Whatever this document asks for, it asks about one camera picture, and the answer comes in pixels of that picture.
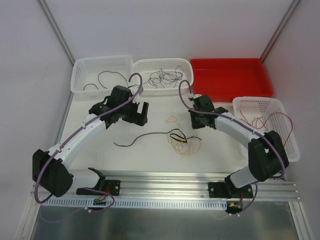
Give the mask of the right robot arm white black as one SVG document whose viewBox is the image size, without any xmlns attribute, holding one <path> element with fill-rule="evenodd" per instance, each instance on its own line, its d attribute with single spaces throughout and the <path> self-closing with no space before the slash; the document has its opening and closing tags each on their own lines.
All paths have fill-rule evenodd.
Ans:
<svg viewBox="0 0 320 240">
<path fill-rule="evenodd" d="M 262 132 L 245 125 L 227 109 L 215 108 L 207 95 L 191 94 L 188 99 L 192 102 L 188 111 L 193 129 L 209 127 L 223 132 L 247 150 L 248 164 L 224 180 L 224 191 L 229 197 L 238 196 L 246 185 L 264 182 L 278 173 L 284 175 L 289 160 L 276 131 Z"/>
</svg>

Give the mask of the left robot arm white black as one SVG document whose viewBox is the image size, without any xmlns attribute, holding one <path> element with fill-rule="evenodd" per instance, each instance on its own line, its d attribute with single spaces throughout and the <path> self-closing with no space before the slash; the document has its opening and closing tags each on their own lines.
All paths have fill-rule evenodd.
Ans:
<svg viewBox="0 0 320 240">
<path fill-rule="evenodd" d="M 42 187 L 51 196 L 63 196 L 74 182 L 74 176 L 68 169 L 86 144 L 118 120 L 144 126 L 148 121 L 149 104 L 144 102 L 142 111 L 138 112 L 142 91 L 141 85 L 115 86 L 109 96 L 89 109 L 84 120 L 67 139 L 48 150 L 36 150 L 32 155 L 34 191 Z"/>
</svg>

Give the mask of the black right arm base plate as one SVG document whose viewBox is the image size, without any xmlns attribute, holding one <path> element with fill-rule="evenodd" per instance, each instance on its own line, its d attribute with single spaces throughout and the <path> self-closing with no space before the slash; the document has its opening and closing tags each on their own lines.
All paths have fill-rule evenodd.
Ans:
<svg viewBox="0 0 320 240">
<path fill-rule="evenodd" d="M 214 199 L 252 199 L 254 196 L 252 187 L 249 184 L 241 188 L 236 188 L 227 185 L 225 182 L 209 182 L 208 194 L 210 198 Z"/>
</svg>

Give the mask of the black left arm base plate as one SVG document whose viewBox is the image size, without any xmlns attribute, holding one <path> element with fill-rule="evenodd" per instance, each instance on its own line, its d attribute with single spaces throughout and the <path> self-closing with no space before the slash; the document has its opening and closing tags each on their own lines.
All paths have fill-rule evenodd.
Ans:
<svg viewBox="0 0 320 240">
<path fill-rule="evenodd" d="M 92 195 L 92 196 L 102 196 L 102 192 L 107 192 L 112 196 L 119 196 L 121 190 L 121 181 L 120 180 L 99 180 L 98 183 L 90 188 L 82 187 L 76 190 L 77 195 Z"/>
</svg>

